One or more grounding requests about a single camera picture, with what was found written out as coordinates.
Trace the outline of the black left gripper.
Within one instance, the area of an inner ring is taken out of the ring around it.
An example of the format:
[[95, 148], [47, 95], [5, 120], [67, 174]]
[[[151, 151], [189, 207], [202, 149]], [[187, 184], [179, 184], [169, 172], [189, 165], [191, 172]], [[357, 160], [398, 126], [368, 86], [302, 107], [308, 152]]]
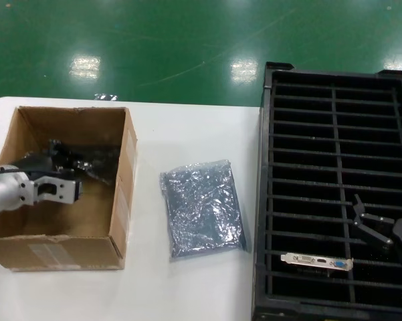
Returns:
[[63, 180], [76, 178], [71, 160], [54, 160], [52, 156], [70, 157], [73, 152], [69, 146], [57, 139], [50, 139], [48, 153], [31, 152], [11, 164], [18, 169], [34, 174], [54, 172], [53, 176]]

